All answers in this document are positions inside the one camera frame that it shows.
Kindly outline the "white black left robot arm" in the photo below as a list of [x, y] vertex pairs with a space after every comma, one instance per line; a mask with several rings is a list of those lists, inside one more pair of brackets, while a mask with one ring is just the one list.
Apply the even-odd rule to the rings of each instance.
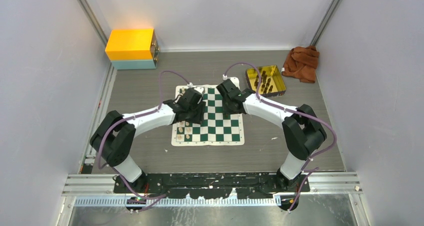
[[116, 110], [106, 114], [89, 144], [106, 164], [126, 180], [133, 192], [141, 192], [146, 186], [143, 170], [130, 156], [134, 138], [147, 131], [180, 122], [200, 124], [204, 119], [205, 88], [189, 87], [176, 99], [163, 101], [159, 106], [136, 113], [121, 114]]

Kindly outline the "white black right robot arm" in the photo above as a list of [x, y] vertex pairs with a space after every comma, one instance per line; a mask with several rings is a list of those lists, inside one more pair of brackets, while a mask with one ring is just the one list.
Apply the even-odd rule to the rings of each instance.
[[249, 88], [240, 90], [230, 79], [216, 88], [222, 97], [224, 114], [257, 116], [283, 130], [288, 154], [276, 172], [277, 184], [281, 190], [291, 191], [307, 160], [327, 139], [313, 109], [307, 104], [295, 107], [277, 103]]

